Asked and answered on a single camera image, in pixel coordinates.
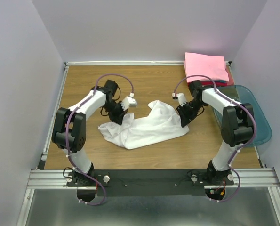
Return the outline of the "white t shirt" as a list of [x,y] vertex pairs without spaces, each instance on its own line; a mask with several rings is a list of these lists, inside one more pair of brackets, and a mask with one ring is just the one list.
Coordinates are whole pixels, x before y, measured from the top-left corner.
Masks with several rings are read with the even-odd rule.
[[181,126],[180,116],[172,106],[154,100],[148,107],[151,111],[146,117],[136,118],[134,113],[127,113],[121,125],[108,122],[100,125],[98,130],[106,141],[128,150],[181,137],[189,132],[187,126]]

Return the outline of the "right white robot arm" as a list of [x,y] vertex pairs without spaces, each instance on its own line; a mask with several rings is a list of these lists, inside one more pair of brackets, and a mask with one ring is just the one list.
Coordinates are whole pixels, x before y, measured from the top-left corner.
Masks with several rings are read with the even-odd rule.
[[217,155],[210,161],[206,169],[206,180],[217,184],[227,178],[231,164],[240,150],[250,144],[257,133],[253,107],[249,103],[242,104],[223,94],[215,82],[205,86],[200,80],[189,83],[188,89],[193,99],[188,102],[183,93],[172,93],[172,98],[179,102],[176,108],[181,126],[185,127],[198,115],[199,110],[211,106],[221,116],[222,144]]

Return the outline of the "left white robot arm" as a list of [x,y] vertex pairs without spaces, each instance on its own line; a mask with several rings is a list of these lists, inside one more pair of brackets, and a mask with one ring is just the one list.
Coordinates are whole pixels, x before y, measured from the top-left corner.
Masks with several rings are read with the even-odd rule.
[[104,86],[95,85],[77,104],[69,108],[59,108],[56,112],[51,141],[62,149],[71,161],[77,180],[88,186],[94,179],[94,166],[87,157],[84,145],[87,138],[87,120],[99,108],[106,111],[111,122],[121,125],[124,115],[132,106],[137,106],[134,93],[123,100],[114,99],[119,86],[107,80]]

